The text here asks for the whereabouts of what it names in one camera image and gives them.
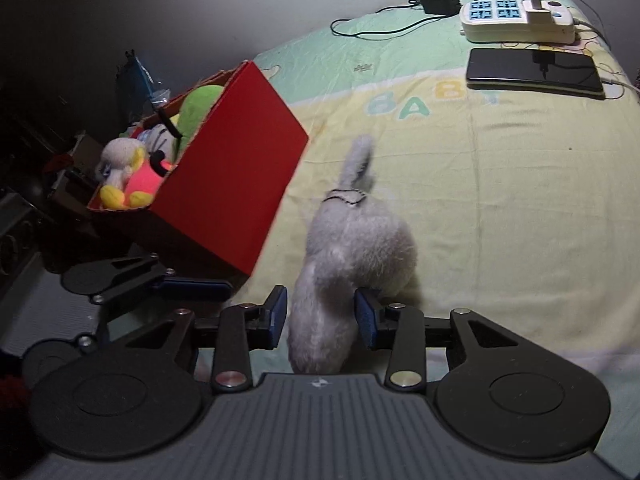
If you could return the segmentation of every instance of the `blue gripper pad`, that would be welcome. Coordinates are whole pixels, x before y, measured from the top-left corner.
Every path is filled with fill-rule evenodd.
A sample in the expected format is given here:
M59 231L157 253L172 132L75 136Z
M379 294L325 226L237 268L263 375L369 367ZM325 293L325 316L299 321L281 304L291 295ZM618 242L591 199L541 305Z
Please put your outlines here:
M269 321L269 334L271 335L271 348L267 350L273 350L278 346L280 341L280 334L282 333L282 327L287 319L287 289L283 287L282 293L278 296L276 304L271 310L271 318Z
M122 462L50 453L23 480L615 480L595 455L508 462L445 430L424 397L374 376L268 374L222 395L194 430Z
M373 348L378 332L376 330L376 311L356 291L354 295L356 321L360 330L360 336L367 348Z

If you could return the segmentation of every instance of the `smartphone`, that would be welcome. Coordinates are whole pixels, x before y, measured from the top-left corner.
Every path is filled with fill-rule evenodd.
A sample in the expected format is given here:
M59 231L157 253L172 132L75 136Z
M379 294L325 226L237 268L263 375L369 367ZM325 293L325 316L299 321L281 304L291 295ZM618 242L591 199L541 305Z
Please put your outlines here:
M604 99L593 59L530 48L472 48L466 84L475 89L537 90Z

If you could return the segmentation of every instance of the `plush toy tail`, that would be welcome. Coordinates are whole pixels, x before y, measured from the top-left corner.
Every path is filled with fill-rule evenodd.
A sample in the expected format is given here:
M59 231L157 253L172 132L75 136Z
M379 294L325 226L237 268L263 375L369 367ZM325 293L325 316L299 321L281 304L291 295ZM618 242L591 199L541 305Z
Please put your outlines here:
M356 183L366 174L373 156L373 137L361 135L351 144L351 149L344 161L338 186L342 189L356 187Z

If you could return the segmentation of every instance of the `stuffed animal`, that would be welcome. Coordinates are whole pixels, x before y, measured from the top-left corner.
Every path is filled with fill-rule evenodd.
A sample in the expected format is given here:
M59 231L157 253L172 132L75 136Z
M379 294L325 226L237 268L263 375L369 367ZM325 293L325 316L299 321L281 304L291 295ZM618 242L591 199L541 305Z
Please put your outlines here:
M357 336L356 288L394 296L414 272L417 251L409 226L363 190L372 150L371 137L355 139L337 189L311 222L289 314L295 373L338 373Z
M180 118L176 124L176 128L182 134L178 156L187 149L202 121L209 115L209 111L220 98L224 89L219 85L200 86L185 97L180 106Z
M161 165L170 170L165 161ZM162 183L150 166L145 145L137 139L119 137L109 142L100 158L97 172L108 175L100 188L100 200L106 209L129 209L149 205Z
M97 174L107 173L100 188L100 199L108 209L126 209L124 188L131 175L145 161L145 145L137 139L119 137L102 150Z
M162 150L166 160L169 162L175 161L175 138L169 133L164 124L156 124L156 126L150 130L145 130L136 138L144 143L147 153Z

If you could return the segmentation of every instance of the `green plush toy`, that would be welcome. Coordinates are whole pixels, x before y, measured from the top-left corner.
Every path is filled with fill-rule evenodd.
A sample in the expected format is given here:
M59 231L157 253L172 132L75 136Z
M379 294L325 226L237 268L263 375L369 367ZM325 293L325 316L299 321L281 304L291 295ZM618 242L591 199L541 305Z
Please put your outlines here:
M202 121L204 121L209 110L219 99L224 89L223 86L219 85L201 86L185 97L180 107L180 117L176 124L178 131L182 134L178 157L187 149Z

